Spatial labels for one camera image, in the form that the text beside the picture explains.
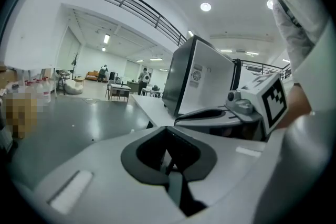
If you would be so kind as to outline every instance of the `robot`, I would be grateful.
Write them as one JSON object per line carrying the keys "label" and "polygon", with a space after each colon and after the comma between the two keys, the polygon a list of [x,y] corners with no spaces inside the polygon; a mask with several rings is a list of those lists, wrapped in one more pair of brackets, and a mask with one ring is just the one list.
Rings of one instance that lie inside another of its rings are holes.
{"label": "robot", "polygon": [[174,125],[212,135],[266,141],[288,110],[283,88],[278,73],[257,76],[230,91],[225,105],[184,114]]}

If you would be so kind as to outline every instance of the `gray floor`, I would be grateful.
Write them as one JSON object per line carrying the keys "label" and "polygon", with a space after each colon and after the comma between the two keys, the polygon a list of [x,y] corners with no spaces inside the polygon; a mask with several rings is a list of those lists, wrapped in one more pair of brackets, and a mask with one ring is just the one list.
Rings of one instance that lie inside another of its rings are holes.
{"label": "gray floor", "polygon": [[131,97],[126,103],[59,95],[39,117],[8,165],[12,178],[30,189],[92,143],[146,129],[149,121]]}

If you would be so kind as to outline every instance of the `person sitting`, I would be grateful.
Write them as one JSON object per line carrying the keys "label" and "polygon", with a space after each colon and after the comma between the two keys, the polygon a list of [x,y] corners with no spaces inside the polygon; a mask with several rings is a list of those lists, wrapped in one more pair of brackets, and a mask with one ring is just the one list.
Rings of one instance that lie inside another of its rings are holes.
{"label": "person sitting", "polygon": [[103,82],[103,79],[105,78],[105,72],[109,72],[106,65],[100,68],[97,82]]}

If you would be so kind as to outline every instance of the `white ceiling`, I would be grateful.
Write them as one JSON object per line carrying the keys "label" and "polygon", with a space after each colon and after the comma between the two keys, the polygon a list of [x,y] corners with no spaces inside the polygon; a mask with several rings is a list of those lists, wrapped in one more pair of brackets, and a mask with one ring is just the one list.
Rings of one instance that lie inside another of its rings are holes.
{"label": "white ceiling", "polygon": [[[258,42],[250,42],[249,50],[258,51],[266,62],[274,54],[283,51],[283,41],[272,11],[267,7],[268,0],[174,0],[191,20],[197,20],[209,33],[211,39],[233,39],[236,36],[253,37]],[[212,9],[204,12],[200,9],[203,2],[211,4]],[[231,42],[230,49],[245,49],[244,42]]]}
{"label": "white ceiling", "polygon": [[[110,22],[96,15],[69,9],[73,27],[78,27],[86,42],[86,46],[114,54],[131,61],[144,60],[141,64],[157,69],[169,69],[172,54],[163,47],[151,43],[134,32]],[[108,44],[105,44],[105,34],[110,35]],[[162,61],[151,61],[151,58],[162,58]]]}

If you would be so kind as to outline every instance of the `white table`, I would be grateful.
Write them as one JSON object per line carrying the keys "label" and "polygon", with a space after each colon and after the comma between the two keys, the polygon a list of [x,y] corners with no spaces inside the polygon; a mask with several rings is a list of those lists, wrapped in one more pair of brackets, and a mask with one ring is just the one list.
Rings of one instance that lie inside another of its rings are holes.
{"label": "white table", "polygon": [[163,91],[154,91],[152,89],[142,88],[140,95],[142,95],[142,93],[144,93],[145,96],[147,96],[147,93],[149,93],[149,96],[152,96],[152,94],[160,93],[162,96]]}
{"label": "white table", "polygon": [[152,98],[150,96],[131,95],[136,104],[149,117],[150,121],[147,128],[153,126],[174,126],[175,117],[168,113],[168,109],[164,107],[161,98]]}
{"label": "white table", "polygon": [[118,97],[120,97],[120,92],[121,91],[126,92],[127,95],[124,95],[123,97],[124,97],[124,100],[125,100],[125,97],[127,97],[127,101],[128,101],[128,98],[129,98],[129,95],[130,95],[130,90],[131,90],[130,87],[128,87],[126,85],[121,86],[120,84],[111,84],[111,83],[109,84],[109,86],[111,88],[110,92],[109,92],[109,98],[110,98],[110,96],[112,96],[113,90],[117,90],[117,91],[119,91]]}

